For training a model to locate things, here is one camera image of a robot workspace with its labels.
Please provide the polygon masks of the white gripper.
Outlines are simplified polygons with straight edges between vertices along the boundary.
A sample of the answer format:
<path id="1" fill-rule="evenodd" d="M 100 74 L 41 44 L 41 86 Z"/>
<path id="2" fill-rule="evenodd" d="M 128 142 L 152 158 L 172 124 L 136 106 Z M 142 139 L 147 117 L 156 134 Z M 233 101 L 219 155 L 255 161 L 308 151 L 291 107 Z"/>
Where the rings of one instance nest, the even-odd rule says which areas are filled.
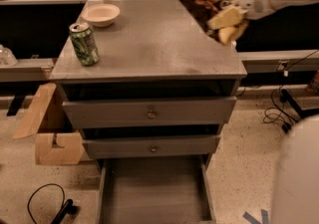
<path id="1" fill-rule="evenodd" d="M 218 30 L 218 39 L 222 45 L 236 41 L 246 30 L 248 21 L 259 20 L 275 12 L 270 0 L 234 0 L 207 21 L 209 29 Z"/>

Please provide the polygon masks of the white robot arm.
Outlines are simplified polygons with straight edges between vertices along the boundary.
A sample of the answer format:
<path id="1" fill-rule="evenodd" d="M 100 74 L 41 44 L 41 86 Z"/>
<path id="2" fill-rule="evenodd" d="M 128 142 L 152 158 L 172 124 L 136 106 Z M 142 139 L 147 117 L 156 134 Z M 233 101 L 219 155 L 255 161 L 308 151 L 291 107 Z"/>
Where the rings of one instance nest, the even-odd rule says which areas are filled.
<path id="1" fill-rule="evenodd" d="M 245 20 L 259 20 L 286 7 L 318 0 L 230 0 L 208 22 L 226 44 L 240 36 L 234 29 Z M 319 112 L 304 110 L 283 141 L 276 167 L 270 224 L 319 224 Z"/>

